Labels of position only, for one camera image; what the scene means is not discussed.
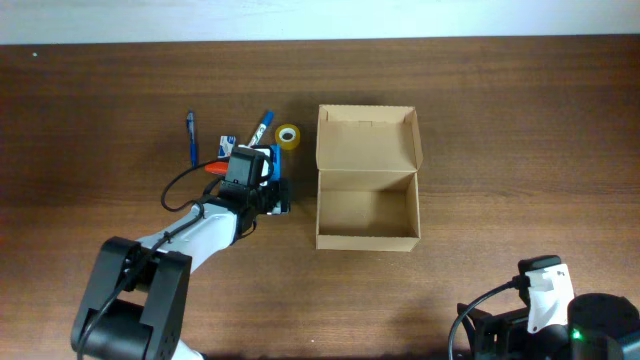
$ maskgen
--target marker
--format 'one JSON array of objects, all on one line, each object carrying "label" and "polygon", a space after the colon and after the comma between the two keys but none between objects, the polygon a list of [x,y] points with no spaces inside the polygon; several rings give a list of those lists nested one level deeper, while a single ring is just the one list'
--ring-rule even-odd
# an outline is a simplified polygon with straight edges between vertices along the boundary
[{"label": "marker", "polygon": [[191,143],[191,166],[198,165],[198,147],[196,146],[196,115],[189,110],[187,114],[187,132],[189,133],[189,141]]},{"label": "marker", "polygon": [[262,134],[264,134],[264,131],[267,130],[267,127],[271,125],[271,121],[273,121],[273,111],[267,111],[267,115],[265,115],[264,119],[262,119],[260,126],[258,126],[258,130],[256,130],[255,134],[253,134],[253,137],[251,137],[251,141],[249,141],[249,145],[247,146],[258,145]]}]

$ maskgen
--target cardboard box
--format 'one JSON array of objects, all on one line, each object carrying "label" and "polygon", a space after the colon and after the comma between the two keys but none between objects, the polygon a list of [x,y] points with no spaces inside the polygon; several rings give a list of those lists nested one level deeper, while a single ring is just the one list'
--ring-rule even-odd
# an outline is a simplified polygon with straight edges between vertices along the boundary
[{"label": "cardboard box", "polygon": [[422,146],[413,107],[321,105],[316,247],[411,251]]}]

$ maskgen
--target orange object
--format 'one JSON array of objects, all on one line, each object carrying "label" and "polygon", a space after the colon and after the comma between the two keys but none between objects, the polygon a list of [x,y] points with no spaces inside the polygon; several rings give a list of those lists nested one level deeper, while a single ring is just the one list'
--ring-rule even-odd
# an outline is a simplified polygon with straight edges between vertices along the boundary
[{"label": "orange object", "polygon": [[206,172],[210,172],[216,175],[227,175],[228,169],[229,169],[229,163],[222,162],[222,161],[214,162],[213,164],[209,164],[204,167],[204,170]]}]

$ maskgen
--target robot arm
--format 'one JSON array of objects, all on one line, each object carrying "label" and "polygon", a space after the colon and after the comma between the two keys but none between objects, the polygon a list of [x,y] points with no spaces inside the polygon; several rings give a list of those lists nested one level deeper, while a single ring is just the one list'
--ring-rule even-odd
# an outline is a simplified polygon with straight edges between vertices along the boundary
[{"label": "robot arm", "polygon": [[[104,243],[71,333],[79,357],[203,359],[180,340],[190,274],[255,228],[257,215],[288,212],[287,183],[273,161],[277,152],[277,146],[236,148],[217,196],[203,195],[185,217],[156,234]],[[108,303],[122,286],[147,292],[144,306],[117,298]]]},{"label": "robot arm", "polygon": [[519,290],[526,308],[492,315],[458,304],[458,314],[467,313],[462,323],[473,359],[640,358],[640,316],[627,299],[574,297],[569,270],[558,256],[522,260],[518,270],[510,287]]}]

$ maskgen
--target tape roll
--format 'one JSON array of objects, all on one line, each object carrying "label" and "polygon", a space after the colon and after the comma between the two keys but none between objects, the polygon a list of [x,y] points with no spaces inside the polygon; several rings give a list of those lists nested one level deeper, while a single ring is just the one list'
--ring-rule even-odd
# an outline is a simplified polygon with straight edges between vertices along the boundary
[{"label": "tape roll", "polygon": [[300,130],[295,125],[280,125],[276,129],[276,143],[284,150],[295,149],[300,144]]}]

